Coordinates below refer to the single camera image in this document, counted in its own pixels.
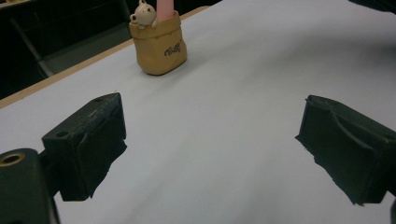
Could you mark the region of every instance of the brown paper bag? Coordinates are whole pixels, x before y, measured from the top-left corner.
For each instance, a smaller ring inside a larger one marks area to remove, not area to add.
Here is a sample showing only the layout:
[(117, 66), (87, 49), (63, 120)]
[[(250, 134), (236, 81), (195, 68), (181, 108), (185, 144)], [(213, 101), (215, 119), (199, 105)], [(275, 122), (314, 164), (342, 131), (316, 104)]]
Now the brown paper bag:
[(181, 33), (181, 21), (177, 11), (174, 17), (158, 22), (155, 28), (129, 23), (137, 63), (150, 75), (163, 75), (187, 60), (187, 48)]

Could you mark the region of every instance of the screw hole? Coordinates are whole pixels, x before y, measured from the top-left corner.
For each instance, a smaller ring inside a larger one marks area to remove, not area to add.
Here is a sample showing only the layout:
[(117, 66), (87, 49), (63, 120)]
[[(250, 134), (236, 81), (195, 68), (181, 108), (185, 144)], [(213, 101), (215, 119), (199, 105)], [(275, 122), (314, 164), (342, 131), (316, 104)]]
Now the screw hole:
[(69, 134), (69, 132), (61, 132), (61, 133), (57, 133), (56, 136), (57, 137), (65, 137)]
[(4, 158), (0, 159), (0, 167), (10, 166), (22, 161), (25, 157), (23, 153), (14, 153), (5, 156)]

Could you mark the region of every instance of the teddy bear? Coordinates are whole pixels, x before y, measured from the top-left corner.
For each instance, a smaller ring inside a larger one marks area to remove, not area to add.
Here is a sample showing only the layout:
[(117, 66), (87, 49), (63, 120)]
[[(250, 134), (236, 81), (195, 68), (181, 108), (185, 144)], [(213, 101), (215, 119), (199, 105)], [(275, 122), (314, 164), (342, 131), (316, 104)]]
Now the teddy bear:
[(138, 24), (140, 29), (145, 29), (147, 25), (155, 28), (158, 23), (154, 7), (147, 4), (145, 0), (139, 0), (139, 6), (130, 18), (133, 23)]

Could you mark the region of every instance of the wooden table edge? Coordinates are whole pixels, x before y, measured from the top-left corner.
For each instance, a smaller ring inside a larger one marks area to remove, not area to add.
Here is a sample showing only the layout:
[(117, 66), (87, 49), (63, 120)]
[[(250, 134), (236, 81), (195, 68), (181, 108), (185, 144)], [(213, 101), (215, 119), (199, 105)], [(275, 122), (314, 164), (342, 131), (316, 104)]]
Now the wooden table edge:
[[(182, 20), (185, 20), (188, 17), (191, 17), (191, 16), (197, 14), (198, 12), (201, 12), (201, 11), (205, 10), (206, 8), (208, 8), (208, 7), (198, 7), (198, 8), (196, 8), (196, 9), (190, 11), (190, 12), (187, 12), (186, 14), (181, 15), (180, 18)], [(77, 71), (79, 71), (79, 70), (81, 70), (81, 69), (83, 69), (83, 68), (85, 68), (85, 67), (87, 67), (87, 66), (89, 66), (89, 65), (91, 65), (93, 63), (96, 63), (96, 62), (104, 59), (105, 57), (107, 57), (107, 56), (109, 56), (109, 55), (111, 55), (111, 54), (113, 54), (113, 53), (115, 53), (115, 52), (117, 52), (117, 51), (119, 51), (121, 49), (124, 49), (124, 48), (126, 48), (128, 46), (131, 46), (133, 43), (134, 43), (134, 41), (132, 39), (127, 40), (127, 41), (117, 45), (116, 47), (108, 49), (108, 50), (106, 50), (106, 51), (104, 51), (102, 53), (99, 53), (99, 54), (93, 56), (92, 58), (82, 62), (82, 63), (76, 64), (76, 65), (74, 65), (74, 66), (72, 66), (72, 67), (70, 67), (70, 68), (68, 68), (68, 69), (66, 69), (66, 70), (64, 70), (64, 71), (52, 76), (52, 77), (48, 77), (48, 78), (46, 78), (46, 79), (44, 79), (44, 80), (42, 80), (40, 82), (37, 82), (36, 84), (34, 84), (34, 85), (32, 85), (32, 86), (30, 86), (30, 87), (28, 87), (26, 89), (18, 91), (16, 93), (14, 93), (14, 94), (12, 94), (12, 95), (0, 100), (0, 109), (6, 107), (8, 105), (11, 105), (11, 104), (13, 104), (13, 103), (25, 98), (26, 96), (29, 96), (29, 95), (37, 92), (37, 91), (40, 91), (40, 90), (48, 87), (49, 85), (51, 85), (51, 84), (53, 84), (53, 83), (55, 83), (57, 81), (60, 81), (63, 78), (68, 77), (68, 76), (76, 73)]]

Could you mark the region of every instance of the white surface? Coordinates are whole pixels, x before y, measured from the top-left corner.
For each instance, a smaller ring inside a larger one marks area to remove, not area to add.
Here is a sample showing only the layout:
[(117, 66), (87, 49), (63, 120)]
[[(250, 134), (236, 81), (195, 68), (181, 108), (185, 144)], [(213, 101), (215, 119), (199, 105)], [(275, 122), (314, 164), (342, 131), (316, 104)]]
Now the white surface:
[(294, 139), (304, 99), (396, 130), (396, 16), (347, 0), (223, 0), (182, 22), (189, 59), (143, 74), (134, 46), (0, 110), (0, 150), (122, 95), (127, 151), (63, 224), (388, 224), (393, 196), (353, 205)]

